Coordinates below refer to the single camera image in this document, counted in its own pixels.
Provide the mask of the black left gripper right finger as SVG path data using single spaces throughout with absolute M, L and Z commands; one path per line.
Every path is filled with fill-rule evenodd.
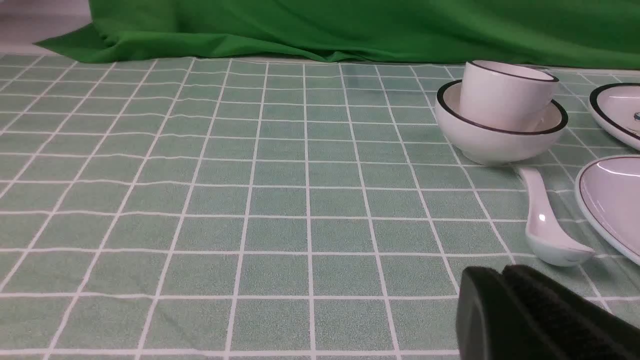
M 537 269 L 502 271 L 535 323 L 569 360 L 637 360 L 639 328 L 576 294 Z

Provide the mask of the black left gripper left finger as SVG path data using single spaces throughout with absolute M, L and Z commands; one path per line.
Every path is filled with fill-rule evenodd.
M 462 360 L 567 360 L 493 268 L 461 274 L 455 334 Z

